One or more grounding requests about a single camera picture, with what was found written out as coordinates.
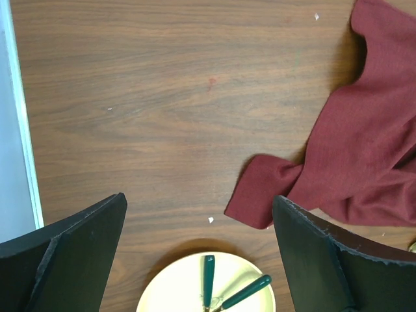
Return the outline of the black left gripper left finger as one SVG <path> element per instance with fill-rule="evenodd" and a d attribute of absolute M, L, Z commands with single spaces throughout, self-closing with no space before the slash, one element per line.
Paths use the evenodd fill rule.
<path fill-rule="evenodd" d="M 113 194 L 1 243 L 1 310 L 99 311 L 126 211 Z"/>

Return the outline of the dark red cloth napkin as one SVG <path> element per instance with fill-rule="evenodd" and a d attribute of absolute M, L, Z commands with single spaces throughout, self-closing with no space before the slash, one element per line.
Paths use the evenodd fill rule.
<path fill-rule="evenodd" d="M 281 195 L 347 224 L 415 224 L 415 18 L 385 1 L 357 1 L 350 22 L 367 47 L 361 76 L 329 96 L 303 164 L 253 157 L 228 217 L 267 228 Z"/>

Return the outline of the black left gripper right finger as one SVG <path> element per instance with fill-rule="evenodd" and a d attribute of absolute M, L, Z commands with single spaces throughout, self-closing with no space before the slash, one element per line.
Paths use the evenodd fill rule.
<path fill-rule="evenodd" d="M 296 311 L 414 311 L 415 254 L 356 235 L 283 196 L 274 229 Z"/>

